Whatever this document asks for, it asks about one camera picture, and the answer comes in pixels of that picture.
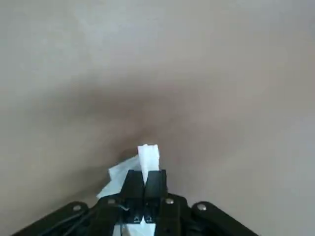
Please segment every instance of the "white paper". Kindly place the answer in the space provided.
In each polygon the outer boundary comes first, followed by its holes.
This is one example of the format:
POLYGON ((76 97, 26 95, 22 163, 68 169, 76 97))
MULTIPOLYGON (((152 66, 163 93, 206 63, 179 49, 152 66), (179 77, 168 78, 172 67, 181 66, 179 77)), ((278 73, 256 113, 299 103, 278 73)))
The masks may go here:
MULTIPOLYGON (((138 155, 130 158, 108 170, 111 181, 97 195, 98 198, 119 193, 129 170, 141 170, 146 183, 149 171, 159 170, 159 151, 157 145, 138 146, 138 155)), ((153 236, 155 224, 147 224, 144 219, 140 224, 127 225, 130 236, 153 236)), ((120 235, 120 230, 115 230, 113 235, 120 235)))

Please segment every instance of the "crumpled paper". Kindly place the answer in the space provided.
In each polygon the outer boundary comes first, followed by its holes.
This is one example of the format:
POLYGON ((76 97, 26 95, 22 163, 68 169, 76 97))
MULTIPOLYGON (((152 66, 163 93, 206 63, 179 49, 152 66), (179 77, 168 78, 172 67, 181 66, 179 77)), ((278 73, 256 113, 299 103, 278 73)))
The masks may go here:
MULTIPOLYGON (((143 180, 146 183, 149 171, 159 170, 159 151, 157 145, 138 146, 138 155, 132 157, 108 170, 111 181, 97 195, 98 198, 119 193, 129 170, 142 171, 143 180)), ((147 224, 144 219, 140 224, 128 224, 127 235, 153 236, 155 224, 147 224)), ((120 236, 120 227, 114 229, 114 236, 120 236)))

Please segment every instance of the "metal screw head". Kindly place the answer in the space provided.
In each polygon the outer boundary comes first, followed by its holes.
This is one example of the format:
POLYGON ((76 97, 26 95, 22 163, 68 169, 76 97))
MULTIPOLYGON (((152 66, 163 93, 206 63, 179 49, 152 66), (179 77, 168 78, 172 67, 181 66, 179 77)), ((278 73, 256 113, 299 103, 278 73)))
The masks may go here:
POLYGON ((171 199, 171 198, 167 198, 167 199, 165 199, 165 202, 166 202, 167 204, 173 204, 173 203, 174 203, 174 200, 171 199))
POLYGON ((115 199, 112 199, 112 198, 110 198, 110 199, 108 199, 108 204, 115 204, 115 199))
POLYGON ((74 211, 79 211, 79 210, 81 210, 81 206, 80 205, 76 205, 76 206, 73 207, 73 210, 74 211))
POLYGON ((202 203, 198 204, 198 205, 197 205, 197 208, 198 208, 199 210, 206 210, 206 209, 207 209, 207 207, 206 207, 204 204, 202 204, 202 203))
POLYGON ((151 221, 152 221, 152 217, 148 216, 148 217, 146 218, 146 221, 147 221, 147 222, 151 222, 151 221))

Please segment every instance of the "screw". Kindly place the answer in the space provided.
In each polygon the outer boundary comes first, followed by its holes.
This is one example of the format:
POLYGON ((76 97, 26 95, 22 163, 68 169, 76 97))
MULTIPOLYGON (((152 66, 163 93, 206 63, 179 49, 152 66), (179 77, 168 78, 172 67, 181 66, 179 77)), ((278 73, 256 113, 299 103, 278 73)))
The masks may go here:
POLYGON ((197 208, 198 208, 199 210, 206 210, 206 209, 207 209, 207 207, 206 207, 204 204, 198 204, 198 205, 197 205, 197 208))
POLYGON ((81 206, 80 205, 76 205, 76 206, 73 207, 73 210, 74 211, 79 211, 79 210, 81 210, 81 206))
POLYGON ((115 199, 112 199, 112 198, 110 198, 110 199, 108 199, 108 204, 115 204, 115 199))
POLYGON ((166 202, 167 204, 173 204, 173 203, 174 203, 174 200, 171 199, 171 198, 167 198, 167 199, 165 199, 165 202, 166 202))

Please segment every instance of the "beige wall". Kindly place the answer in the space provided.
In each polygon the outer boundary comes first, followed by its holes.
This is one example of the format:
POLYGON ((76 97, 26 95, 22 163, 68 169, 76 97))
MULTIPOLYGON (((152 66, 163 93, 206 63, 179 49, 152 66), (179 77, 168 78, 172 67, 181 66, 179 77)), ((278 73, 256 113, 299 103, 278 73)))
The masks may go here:
POLYGON ((2 0, 1 235, 90 199, 141 143, 190 203, 313 235, 313 2, 2 0))

